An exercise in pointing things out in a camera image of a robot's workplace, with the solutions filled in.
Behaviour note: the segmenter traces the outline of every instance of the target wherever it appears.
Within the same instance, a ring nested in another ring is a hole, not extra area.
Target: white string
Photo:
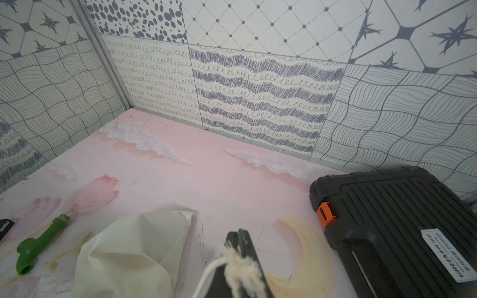
[[[204,273],[202,273],[202,277],[200,278],[199,283],[197,284],[196,291],[192,295],[191,298],[197,298],[199,295],[200,290],[203,288],[204,284],[206,283],[207,278],[209,275],[214,272],[217,268],[220,266],[223,266],[226,264],[226,260],[224,257],[218,258],[217,260],[214,260],[211,262],[209,265],[204,270]]]
[[[232,246],[226,246],[222,256],[205,268],[192,298],[198,297],[209,275],[223,265],[226,265],[224,277],[232,291],[233,298],[240,298],[241,287],[247,291],[250,297],[267,297],[258,263],[250,257],[242,257]]]

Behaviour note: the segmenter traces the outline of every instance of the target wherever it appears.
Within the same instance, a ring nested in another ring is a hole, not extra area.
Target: black plastic case
[[[328,202],[336,216],[326,239],[359,298],[477,297],[477,282],[457,283],[421,235],[440,229],[477,269],[477,216],[426,170],[321,177],[310,186],[310,200],[318,212]]]

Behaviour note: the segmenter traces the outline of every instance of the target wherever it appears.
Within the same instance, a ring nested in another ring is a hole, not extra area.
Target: orange latch
[[[321,220],[321,224],[325,229],[330,224],[330,222],[336,219],[336,216],[331,213],[329,205],[330,203],[323,202],[318,208],[318,210],[316,210],[316,213],[318,213],[318,217]]]

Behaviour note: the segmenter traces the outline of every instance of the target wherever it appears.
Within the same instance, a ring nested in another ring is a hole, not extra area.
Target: star pattern tile
[[[65,0],[0,0],[2,61],[85,40]]]
[[[471,0],[373,0],[348,63],[472,77],[473,10]]]

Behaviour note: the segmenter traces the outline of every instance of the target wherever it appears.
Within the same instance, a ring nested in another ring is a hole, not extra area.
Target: tiled wall
[[[477,190],[476,0],[86,2],[137,106]]]
[[[0,193],[126,110],[68,2],[0,10]]]
[[[66,0],[2,1],[0,39],[0,60],[86,40]]]

